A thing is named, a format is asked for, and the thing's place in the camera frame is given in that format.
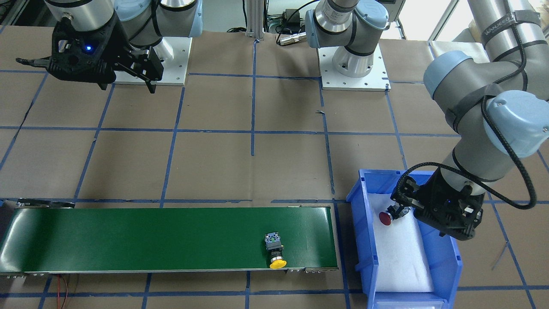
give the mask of metal connector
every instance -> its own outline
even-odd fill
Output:
[[[286,46],[286,45],[305,42],[305,41],[307,41],[307,33],[302,32],[302,33],[293,34],[280,39],[280,46]]]

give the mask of yellow button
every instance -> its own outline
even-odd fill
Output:
[[[279,268],[282,268],[284,266],[286,266],[287,262],[285,260],[276,260],[274,262],[271,263],[270,267],[272,269],[279,269]]]

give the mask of tiled surface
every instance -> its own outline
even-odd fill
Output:
[[[423,72],[432,51],[482,56],[477,45],[384,40],[388,94],[321,94],[316,52],[306,44],[279,47],[267,35],[255,44],[254,66],[254,40],[205,32],[193,40],[184,90],[102,91],[48,76],[38,91],[46,75],[13,72],[30,69],[13,58],[46,56],[50,33],[7,27],[0,34],[0,156],[8,154],[0,198],[74,200],[78,193],[78,208],[329,205],[340,265],[321,274],[65,275],[68,309],[365,308],[351,209],[342,199],[359,168],[402,169],[448,155],[459,137],[421,85]],[[549,146],[540,154],[524,160],[540,204],[517,211],[496,201],[496,213],[487,202],[476,237],[459,243],[464,271],[455,308],[549,306]],[[524,200],[522,187],[516,171],[496,185]],[[55,308],[56,298],[56,277],[0,279],[2,308]]]

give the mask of red wire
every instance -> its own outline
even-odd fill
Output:
[[[61,303],[61,297],[59,294],[61,293],[61,277],[57,275],[57,309],[60,309],[60,303]]]

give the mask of metal post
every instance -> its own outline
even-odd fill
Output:
[[[263,40],[263,9],[265,0],[247,0],[248,27],[246,35],[258,40]]]
[[[446,10],[442,14],[442,17],[440,18],[438,24],[436,25],[435,29],[433,30],[433,33],[431,33],[431,36],[429,36],[429,41],[435,41],[442,30],[444,29],[444,26],[446,26],[446,23],[452,16],[453,11],[456,9],[458,3],[460,0],[451,0],[448,4],[448,7],[446,7]]]

